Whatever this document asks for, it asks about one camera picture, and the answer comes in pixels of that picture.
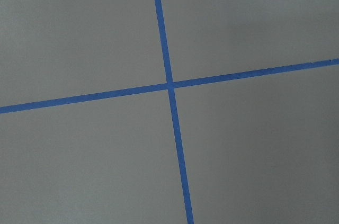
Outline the blue tape strip lengthwise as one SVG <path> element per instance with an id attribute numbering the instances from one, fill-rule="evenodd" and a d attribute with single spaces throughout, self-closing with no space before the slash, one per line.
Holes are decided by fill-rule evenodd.
<path id="1" fill-rule="evenodd" d="M 155 9 L 156 9 L 156 15 L 157 15 L 160 44 L 162 48 L 162 56 L 163 56 L 169 105 L 171 109 L 172 125 L 173 125 L 176 152 L 177 152 L 177 158 L 178 158 L 178 164 L 179 164 L 183 200 L 184 200 L 184 206 L 185 206 L 185 214 L 186 214 L 187 223 L 194 223 L 192 204 L 191 204 L 191 198 L 190 198 L 190 190 L 189 190 L 189 181 L 188 181 L 188 176 L 186 172 L 185 156 L 184 156 L 184 149 L 183 149 L 182 137 L 181 137 L 180 121 L 179 121 L 179 115 L 177 111 L 177 101 L 176 101 L 174 81 L 173 81 L 173 75 L 172 75 L 170 53 L 169 53 L 168 43 L 167 43 L 167 35 L 166 35 L 162 0 L 154 0 L 154 2 L 155 2 Z"/>

